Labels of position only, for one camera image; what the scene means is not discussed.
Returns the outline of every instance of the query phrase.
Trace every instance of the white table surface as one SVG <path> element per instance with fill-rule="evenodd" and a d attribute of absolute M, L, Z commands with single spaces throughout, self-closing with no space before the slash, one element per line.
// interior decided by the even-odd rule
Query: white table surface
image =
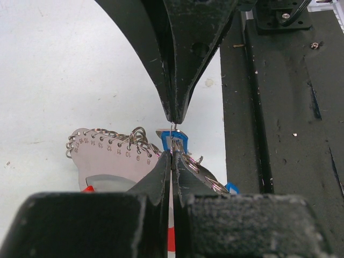
<path fill-rule="evenodd" d="M 0 1 L 0 98 L 0 243 L 29 195 L 79 191 L 77 168 L 65 157 L 75 129 L 143 126 L 162 148 L 155 130 L 170 127 L 136 53 L 92 0 Z M 178 128 L 225 184 L 219 53 Z"/>

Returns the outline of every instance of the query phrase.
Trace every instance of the red plastic piece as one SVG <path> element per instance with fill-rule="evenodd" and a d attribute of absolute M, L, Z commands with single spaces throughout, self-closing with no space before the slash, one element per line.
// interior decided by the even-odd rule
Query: red plastic piece
<path fill-rule="evenodd" d="M 176 242 L 174 237 L 174 227 L 168 228 L 168 234 L 167 234 L 167 251 L 169 252 L 175 252 L 176 251 Z"/>
<path fill-rule="evenodd" d="M 92 185 L 90 185 L 89 187 L 86 187 L 86 188 L 83 190 L 83 192 L 94 192 L 94 191 L 95 191 L 95 189 L 93 188 Z"/>

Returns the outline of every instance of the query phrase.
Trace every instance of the blue plastic tag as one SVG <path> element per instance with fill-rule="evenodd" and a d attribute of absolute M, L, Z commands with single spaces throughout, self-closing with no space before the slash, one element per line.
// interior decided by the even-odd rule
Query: blue plastic tag
<path fill-rule="evenodd" d="M 171 148 L 171 139 L 170 139 L 170 131 L 163 131 L 161 132 L 161 141 L 162 141 L 162 146 L 163 150 L 167 151 L 170 150 Z M 188 137 L 186 136 L 185 133 L 180 132 L 180 131 L 172 131 L 172 138 L 178 139 L 184 148 L 184 152 L 188 153 Z"/>
<path fill-rule="evenodd" d="M 239 194 L 239 188 L 237 188 L 234 184 L 232 184 L 231 182 L 228 182 L 226 184 L 226 189 L 228 190 L 228 192 L 230 192 L 231 195 L 237 195 Z"/>

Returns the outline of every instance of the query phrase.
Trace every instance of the dust speck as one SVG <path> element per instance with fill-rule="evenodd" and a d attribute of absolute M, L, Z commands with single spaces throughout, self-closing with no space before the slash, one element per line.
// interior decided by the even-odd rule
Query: dust speck
<path fill-rule="evenodd" d="M 213 86 L 213 84 L 214 84 L 214 81 L 212 80 L 212 79 L 206 79 L 206 81 L 205 81 L 205 85 L 207 86 L 207 87 L 211 87 L 211 86 Z"/>
<path fill-rule="evenodd" d="M 22 220 L 20 221 L 20 224 L 21 224 L 22 226 L 26 225 L 26 224 L 27 224 L 27 220 L 26 220 L 25 218 L 22 219 Z"/>
<path fill-rule="evenodd" d="M 29 204 L 28 204 L 28 206 L 27 207 L 29 207 L 29 208 L 32 208 L 32 207 L 34 207 L 34 202 L 30 202 Z"/>
<path fill-rule="evenodd" d="M 34 248 L 32 248 L 31 250 L 30 250 L 30 256 L 35 256 L 36 255 L 36 249 L 34 249 Z"/>

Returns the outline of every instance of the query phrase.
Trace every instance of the bolt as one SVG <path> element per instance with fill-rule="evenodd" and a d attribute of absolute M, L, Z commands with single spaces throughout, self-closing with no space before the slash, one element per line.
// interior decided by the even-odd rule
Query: bolt
<path fill-rule="evenodd" d="M 290 14 L 288 14 L 288 13 L 282 14 L 282 19 L 288 20 L 289 18 L 290 18 Z"/>
<path fill-rule="evenodd" d="M 311 44 L 311 49 L 317 49 L 319 47 L 319 44 L 314 42 Z"/>

